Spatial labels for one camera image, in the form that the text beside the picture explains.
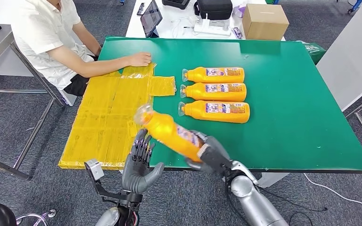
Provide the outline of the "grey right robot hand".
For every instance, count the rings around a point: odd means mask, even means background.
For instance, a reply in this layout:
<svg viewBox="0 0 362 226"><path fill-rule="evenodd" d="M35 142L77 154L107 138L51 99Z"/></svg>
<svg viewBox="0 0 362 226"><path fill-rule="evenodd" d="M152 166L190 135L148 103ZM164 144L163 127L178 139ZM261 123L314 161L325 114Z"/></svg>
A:
<svg viewBox="0 0 362 226"><path fill-rule="evenodd" d="M205 152L205 150L207 148L210 148L212 150L214 150L215 153L218 153L220 155L222 155L224 158L226 158L227 160L230 160L230 156L227 153L227 151L224 149L224 147L222 146L222 144L213 136L208 136L202 132L196 131L196 130L191 130L191 132L196 135L199 140L202 143L202 146L200 147L200 149L197 152L197 156L200 158L201 155ZM202 171L205 173L215 173L215 170L208 164L206 164L204 161L201 162L197 162L194 161L188 157L184 158L185 162L187 165L189 165L192 169L194 170L198 170L198 171Z"/></svg>

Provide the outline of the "person's right hand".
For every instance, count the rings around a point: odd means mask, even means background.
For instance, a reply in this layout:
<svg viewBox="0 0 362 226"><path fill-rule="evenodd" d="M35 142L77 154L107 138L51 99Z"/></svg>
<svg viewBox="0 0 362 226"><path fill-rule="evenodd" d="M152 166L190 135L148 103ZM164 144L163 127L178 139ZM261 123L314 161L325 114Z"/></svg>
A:
<svg viewBox="0 0 362 226"><path fill-rule="evenodd" d="M152 61L152 56L148 52L139 52L127 57L127 65L134 67L148 66Z"/></svg>

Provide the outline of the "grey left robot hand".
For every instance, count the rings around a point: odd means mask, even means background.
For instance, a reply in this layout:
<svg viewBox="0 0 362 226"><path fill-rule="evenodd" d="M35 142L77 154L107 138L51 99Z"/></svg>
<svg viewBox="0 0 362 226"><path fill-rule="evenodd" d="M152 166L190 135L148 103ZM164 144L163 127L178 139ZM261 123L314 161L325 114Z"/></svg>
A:
<svg viewBox="0 0 362 226"><path fill-rule="evenodd" d="M151 135L147 129L140 129L127 155L123 175L122 189L131 193L142 194L162 175L165 164L158 163L150 169L150 158L155 147L150 143Z"/></svg>

